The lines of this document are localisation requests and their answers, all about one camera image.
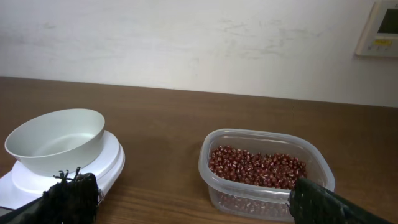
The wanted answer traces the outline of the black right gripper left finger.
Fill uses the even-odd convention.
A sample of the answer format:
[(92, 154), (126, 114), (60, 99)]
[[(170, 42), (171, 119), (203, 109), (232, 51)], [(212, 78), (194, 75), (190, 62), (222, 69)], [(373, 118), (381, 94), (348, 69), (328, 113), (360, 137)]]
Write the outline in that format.
[(76, 168), (75, 176), (69, 171), (60, 171), (55, 185), (42, 196), (1, 217), (1, 224), (93, 224), (99, 207), (100, 190), (96, 176), (81, 174)]

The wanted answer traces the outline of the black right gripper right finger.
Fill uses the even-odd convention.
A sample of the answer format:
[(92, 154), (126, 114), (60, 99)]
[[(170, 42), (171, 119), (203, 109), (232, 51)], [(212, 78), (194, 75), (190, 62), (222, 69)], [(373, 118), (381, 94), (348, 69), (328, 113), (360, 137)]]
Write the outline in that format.
[(391, 224), (305, 178), (291, 190), (288, 208), (295, 224)]

